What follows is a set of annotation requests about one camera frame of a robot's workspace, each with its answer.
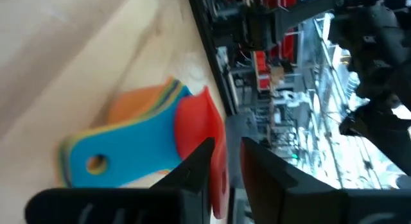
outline colorful foam sheet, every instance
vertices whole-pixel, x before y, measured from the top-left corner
hole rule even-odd
[[[215,138],[211,158],[210,197],[216,218],[224,218],[229,201],[225,127],[206,87],[197,96],[184,98],[175,116],[175,138],[179,155],[187,158],[207,137]]]
[[[63,182],[69,187],[120,187],[179,165],[174,117],[179,101],[191,93],[177,80],[166,88],[160,93],[162,99],[142,115],[112,120],[113,125],[66,139],[58,153]],[[91,171],[88,161],[96,157],[101,158],[100,166]]]

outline black machine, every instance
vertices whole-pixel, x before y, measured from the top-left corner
hole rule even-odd
[[[329,40],[351,54],[349,71],[358,74],[357,96],[370,102],[349,111],[342,135],[366,137],[411,175],[411,120],[392,113],[400,104],[411,110],[411,11],[407,0],[303,0],[290,8],[267,8],[261,0],[190,0],[227,115],[238,111],[216,48],[266,51],[306,19],[332,12]]]
[[[206,139],[150,189],[51,189],[26,206],[27,224],[208,224]],[[409,223],[409,190],[336,190],[289,165],[251,139],[241,144],[241,171],[257,224]]]
[[[411,12],[406,0],[305,0],[269,9],[235,0],[190,0],[198,30],[227,115],[232,105],[226,76],[236,49],[268,50],[285,32],[331,11],[329,39],[351,53],[360,77],[357,95],[370,102],[348,113],[343,135],[368,138],[411,175],[411,120],[392,108],[411,110]],[[216,47],[227,46],[222,66]],[[241,142],[242,180],[257,224],[410,223],[408,190],[334,189],[303,173],[248,138]],[[28,224],[209,223],[209,167],[214,141],[206,139],[178,168],[150,189],[52,189],[26,207]]]

